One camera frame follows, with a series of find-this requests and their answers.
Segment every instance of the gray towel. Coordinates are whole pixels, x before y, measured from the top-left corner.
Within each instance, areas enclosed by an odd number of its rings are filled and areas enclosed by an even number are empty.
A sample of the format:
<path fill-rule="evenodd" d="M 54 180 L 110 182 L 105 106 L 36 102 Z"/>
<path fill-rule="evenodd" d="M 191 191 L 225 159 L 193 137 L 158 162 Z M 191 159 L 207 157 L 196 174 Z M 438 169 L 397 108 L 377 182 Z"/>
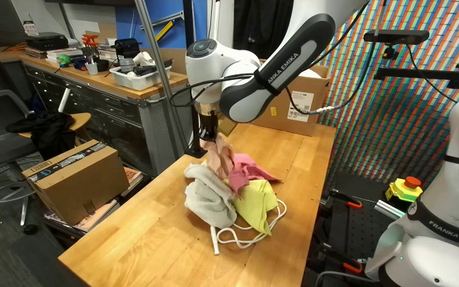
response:
<path fill-rule="evenodd" d="M 195 178 L 185 190 L 185 207 L 211 226 L 230 227 L 237 219 L 231 204 L 234 192 L 208 167 L 189 165 L 184 171 L 187 178 Z"/>

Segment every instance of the colorful patterned wall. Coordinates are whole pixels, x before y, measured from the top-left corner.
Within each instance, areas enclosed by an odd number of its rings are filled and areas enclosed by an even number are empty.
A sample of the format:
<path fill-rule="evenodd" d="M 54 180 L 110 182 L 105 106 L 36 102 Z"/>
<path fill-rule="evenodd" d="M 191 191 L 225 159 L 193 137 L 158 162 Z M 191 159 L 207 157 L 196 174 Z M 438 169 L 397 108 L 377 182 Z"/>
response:
<path fill-rule="evenodd" d="M 333 72 L 326 105 L 341 104 L 355 89 L 371 45 L 362 38 L 375 28 L 380 2 L 370 2 L 353 31 L 320 63 Z M 426 42 L 412 47 L 420 69 L 453 70 L 459 63 L 459 0 L 389 0 L 382 29 L 430 32 Z M 424 80 L 373 80 L 381 65 L 413 68 L 406 47 L 396 47 L 399 57 L 391 62 L 382 60 L 385 46 L 377 44 L 372 67 L 353 102 L 320 117 L 321 124 L 337 127 L 326 188 L 333 187 L 339 171 L 380 182 L 411 175 L 424 187 L 439 171 L 449 139 L 448 115 L 454 104 Z M 446 81 L 432 82 L 459 100 L 459 90 L 446 89 Z"/>

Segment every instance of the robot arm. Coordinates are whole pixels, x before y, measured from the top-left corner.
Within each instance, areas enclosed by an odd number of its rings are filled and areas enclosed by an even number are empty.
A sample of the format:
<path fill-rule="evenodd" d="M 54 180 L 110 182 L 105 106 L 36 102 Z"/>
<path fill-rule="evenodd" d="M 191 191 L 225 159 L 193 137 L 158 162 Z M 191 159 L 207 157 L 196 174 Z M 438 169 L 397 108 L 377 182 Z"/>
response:
<path fill-rule="evenodd" d="M 257 56 L 249 51 L 231 49 L 213 39 L 195 42 L 186 54 L 190 84 L 241 73 L 253 74 L 247 79 L 207 88 L 196 100 L 197 111 L 211 117 L 221 111 L 235 122 L 255 120 L 282 89 L 309 67 L 339 27 L 366 2 L 368 0 L 295 0 L 284 40 L 261 66 Z M 193 88 L 193 96 L 203 88 Z"/>

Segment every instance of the blue wall panel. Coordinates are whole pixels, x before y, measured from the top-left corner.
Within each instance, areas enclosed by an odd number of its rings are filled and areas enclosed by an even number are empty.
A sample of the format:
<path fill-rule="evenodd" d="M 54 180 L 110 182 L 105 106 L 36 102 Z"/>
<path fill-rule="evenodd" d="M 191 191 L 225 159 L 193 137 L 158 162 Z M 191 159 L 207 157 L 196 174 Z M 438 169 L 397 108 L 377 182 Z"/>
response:
<path fill-rule="evenodd" d="M 206 38 L 206 0 L 193 0 L 196 38 Z M 152 22 L 183 10 L 182 0 L 146 0 L 146 7 Z M 142 48 L 150 47 L 146 34 L 139 29 L 141 20 L 136 8 L 116 8 L 116 33 L 118 38 L 133 37 L 142 42 Z M 159 33 L 164 25 L 155 28 Z M 176 20 L 173 28 L 159 42 L 161 48 L 186 48 L 185 25 L 183 20 Z"/>

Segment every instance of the caster wheel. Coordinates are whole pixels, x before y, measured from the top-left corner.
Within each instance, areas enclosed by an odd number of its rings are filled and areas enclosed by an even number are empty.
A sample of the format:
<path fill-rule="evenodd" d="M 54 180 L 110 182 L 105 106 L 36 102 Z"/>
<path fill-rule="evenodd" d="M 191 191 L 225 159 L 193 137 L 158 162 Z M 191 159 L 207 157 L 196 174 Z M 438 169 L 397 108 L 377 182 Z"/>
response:
<path fill-rule="evenodd" d="M 27 235 L 33 235 L 35 233 L 37 233 L 38 231 L 38 226 L 34 225 L 34 224 L 28 224 L 26 225 L 26 227 L 24 227 L 24 230 L 23 232 Z"/>

